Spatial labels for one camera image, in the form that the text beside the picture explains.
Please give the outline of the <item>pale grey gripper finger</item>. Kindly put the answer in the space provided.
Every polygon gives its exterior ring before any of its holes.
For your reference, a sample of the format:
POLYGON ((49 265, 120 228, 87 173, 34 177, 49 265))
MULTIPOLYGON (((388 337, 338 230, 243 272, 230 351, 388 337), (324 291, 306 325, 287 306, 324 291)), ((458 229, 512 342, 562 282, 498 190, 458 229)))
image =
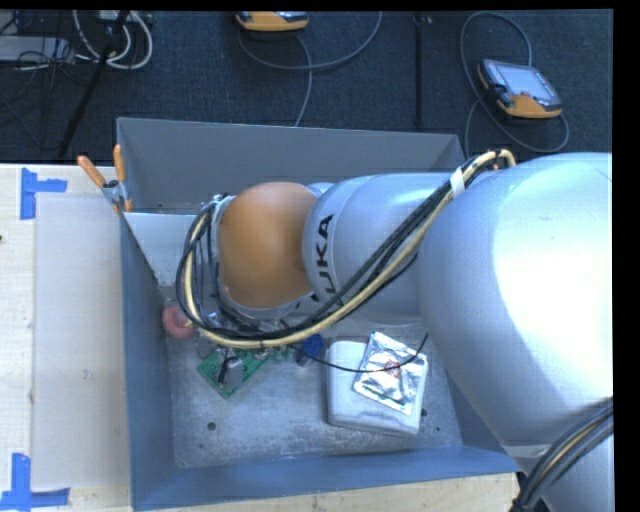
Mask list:
POLYGON ((221 384, 226 392, 234 392, 243 382, 243 360, 237 356, 223 362, 221 384))

